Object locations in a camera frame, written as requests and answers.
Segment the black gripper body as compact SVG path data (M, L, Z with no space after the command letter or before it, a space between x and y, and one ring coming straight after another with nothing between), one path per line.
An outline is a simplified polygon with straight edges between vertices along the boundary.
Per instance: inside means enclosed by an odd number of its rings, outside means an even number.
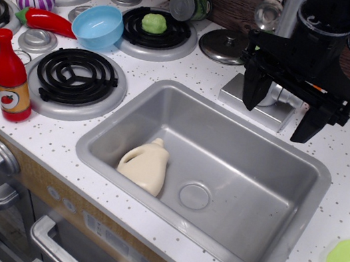
M300 39L289 39L257 29L248 33L242 52L247 64L267 73L273 82L302 101L331 115L328 124L344 126L350 118L350 79L340 66L340 57L328 49Z

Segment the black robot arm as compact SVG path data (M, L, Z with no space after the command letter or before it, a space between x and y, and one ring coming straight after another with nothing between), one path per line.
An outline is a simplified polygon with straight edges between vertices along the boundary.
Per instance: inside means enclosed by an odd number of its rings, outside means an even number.
M305 143L326 124L343 126L350 118L350 79L340 66L350 44L350 0L306 0L297 12L290 38L253 29L245 61L242 101L248 110L272 83L309 105L292 142Z

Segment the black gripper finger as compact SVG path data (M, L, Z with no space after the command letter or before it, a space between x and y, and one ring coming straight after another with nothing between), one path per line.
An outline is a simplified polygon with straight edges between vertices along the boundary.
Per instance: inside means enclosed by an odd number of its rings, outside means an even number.
M266 98L273 79L262 72L254 64L247 64L244 74L242 101L247 110L253 110L255 106Z
M331 115L310 106L291 136L291 142L306 143L329 122Z

